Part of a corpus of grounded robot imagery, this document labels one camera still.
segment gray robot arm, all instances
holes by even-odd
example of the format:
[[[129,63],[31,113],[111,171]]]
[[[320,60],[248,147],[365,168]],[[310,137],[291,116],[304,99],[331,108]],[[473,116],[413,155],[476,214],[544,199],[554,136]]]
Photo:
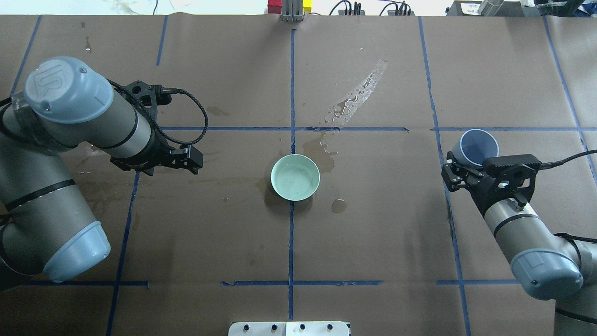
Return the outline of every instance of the gray robot arm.
[[[141,82],[132,85],[137,93],[141,85],[152,89]],[[158,88],[167,90],[159,85],[153,90]],[[2,110],[0,201],[11,221],[0,224],[0,291],[42,272],[55,282],[68,280],[110,253],[101,223],[58,156],[61,152],[87,141],[123,170],[152,175],[155,166],[167,166],[197,174],[202,167],[197,149],[170,147],[152,124],[157,94],[119,91],[129,101],[80,60],[56,57],[32,72],[24,91]],[[153,115],[139,112],[148,112],[140,98],[153,106]]]
[[[527,154],[472,165],[463,159],[467,150],[457,145],[447,154],[448,190],[470,192],[525,292],[556,300],[554,335],[597,335],[597,245],[553,235],[529,204],[542,162]]]

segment blue tape line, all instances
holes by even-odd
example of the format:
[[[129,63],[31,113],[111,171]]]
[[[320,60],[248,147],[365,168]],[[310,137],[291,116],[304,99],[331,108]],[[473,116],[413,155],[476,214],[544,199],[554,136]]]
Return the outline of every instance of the blue tape line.
[[[118,300],[118,291],[120,290],[120,279],[122,277],[122,267],[124,265],[124,256],[127,252],[128,234],[131,231],[131,221],[133,219],[133,204],[137,196],[137,187],[139,185],[139,172],[135,173],[135,182],[133,183],[133,191],[131,193],[131,203],[128,207],[127,224],[124,228],[124,237],[122,238],[122,247],[120,250],[120,260],[118,262],[118,271],[116,272],[116,282],[114,284],[114,292],[112,294],[112,306],[110,308],[110,316],[108,317],[108,326],[106,328],[106,336],[112,335],[112,324],[114,323],[114,314],[116,312],[116,302]]]
[[[234,127],[234,126],[209,126],[207,128],[210,131],[290,131],[291,127]],[[203,130],[201,127],[176,127],[176,126],[163,126],[162,130],[165,131],[200,131]]]
[[[301,280],[293,281],[293,286],[378,286],[383,280]],[[221,282],[222,287],[228,286],[289,286],[290,281],[286,280],[257,280],[257,281],[234,281],[233,283]]]
[[[294,137],[295,131],[295,110],[294,110],[294,34],[296,33],[296,29],[292,29],[290,31],[290,154],[296,154],[296,140]]]
[[[19,83],[19,79],[21,78],[21,74],[23,73],[23,68],[25,67],[25,62],[27,61],[27,56],[29,56],[29,51],[31,50],[31,46],[33,45],[33,40],[35,39],[35,35],[37,35],[37,30],[39,28],[39,24],[41,22],[41,15],[38,15],[38,20],[35,23],[35,28],[33,28],[33,33],[31,33],[31,38],[29,39],[29,44],[27,45],[27,49],[25,49],[25,55],[23,55],[23,60],[21,61],[21,66],[19,66],[19,71],[17,71],[17,77],[14,79],[13,88],[10,90],[10,96],[14,94],[17,90],[17,84]]]
[[[501,279],[501,280],[463,280],[462,283],[466,286],[470,285],[520,285],[520,282],[515,279]],[[439,286],[457,286],[460,282],[458,280],[439,280],[436,285]]]
[[[164,47],[164,38],[166,37],[166,26],[168,26],[168,16],[164,16],[164,25],[162,26],[162,38],[159,40],[158,59],[155,61],[155,65],[159,66],[162,60],[162,49]]]
[[[549,31],[549,24],[547,23],[547,17],[543,17],[543,25],[545,26],[545,33],[547,34],[547,41],[549,42],[549,48],[552,51],[553,60],[556,62],[556,68],[558,69],[558,75],[560,76],[560,80],[562,81],[562,86],[564,87],[564,92],[566,93],[566,99],[568,100],[568,105],[570,106],[570,111],[572,111],[572,116],[574,117],[574,123],[576,124],[576,129],[578,130],[578,135],[580,136],[580,141],[583,143],[583,149],[588,151],[587,142],[584,139],[583,131],[580,127],[580,121],[578,120],[578,115],[576,113],[576,109],[574,108],[574,103],[572,102],[572,97],[570,96],[570,91],[568,90],[568,84],[566,83],[566,79],[564,78],[564,73],[562,72],[562,68],[560,67],[558,54],[556,54],[556,49],[553,46],[552,41],[552,34]],[[593,175],[593,181],[595,185],[597,185],[597,173],[595,172],[595,165],[593,163],[593,159],[587,155],[587,161],[589,162],[589,167],[591,168],[591,174]]]
[[[294,320],[294,202],[290,201],[290,237],[288,239],[288,320]]]
[[[399,131],[409,132],[406,127],[297,127],[299,131]]]
[[[481,129],[486,131],[511,131],[511,132],[569,132],[578,131],[574,127],[440,127],[440,131],[468,131]]]
[[[431,72],[429,70],[429,59],[427,58],[427,47],[425,45],[425,34],[423,32],[423,19],[418,17],[418,28],[421,33],[421,47],[423,48],[423,60],[425,62],[425,73],[427,74],[427,87],[429,89],[429,102],[431,103],[431,110],[433,111],[433,124],[435,126],[435,137],[438,143],[438,154],[440,164],[444,163],[444,153],[442,152],[441,137],[439,134],[439,121],[438,115],[435,108],[435,102],[433,101],[433,94],[431,93]],[[462,313],[464,318],[464,327],[466,335],[470,336],[470,322],[469,322],[469,309],[466,304],[466,295],[464,293],[464,283],[462,279],[462,268],[460,265],[460,254],[458,252],[458,240],[456,239],[456,226],[454,225],[454,218],[452,216],[452,204],[450,202],[450,192],[444,186],[444,193],[446,197],[446,204],[450,213],[450,230],[452,234],[452,246],[454,248],[454,259],[456,261],[456,272],[458,274],[458,286],[460,289],[460,301],[462,303]]]
[[[114,286],[114,281],[64,281],[52,282],[49,280],[31,280],[25,286]],[[142,286],[149,288],[149,281],[123,281],[121,286]]]

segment red object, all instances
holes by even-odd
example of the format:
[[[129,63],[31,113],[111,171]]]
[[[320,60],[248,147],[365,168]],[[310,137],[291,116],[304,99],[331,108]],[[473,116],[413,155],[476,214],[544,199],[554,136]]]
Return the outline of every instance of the red object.
[[[282,14],[282,0],[267,0],[269,14]]]

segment yellow object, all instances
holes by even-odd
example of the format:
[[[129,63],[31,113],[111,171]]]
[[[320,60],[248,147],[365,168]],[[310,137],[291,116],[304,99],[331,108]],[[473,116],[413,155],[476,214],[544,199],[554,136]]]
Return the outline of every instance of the yellow object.
[[[305,13],[311,13],[313,7],[313,0],[303,0],[303,10]]]

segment robot logo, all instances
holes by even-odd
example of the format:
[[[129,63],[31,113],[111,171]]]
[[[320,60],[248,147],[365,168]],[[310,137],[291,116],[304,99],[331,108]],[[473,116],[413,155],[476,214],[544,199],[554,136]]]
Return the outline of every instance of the robot logo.
[[[50,90],[61,88],[65,82],[62,65],[56,65],[33,77],[38,97],[42,98]]]

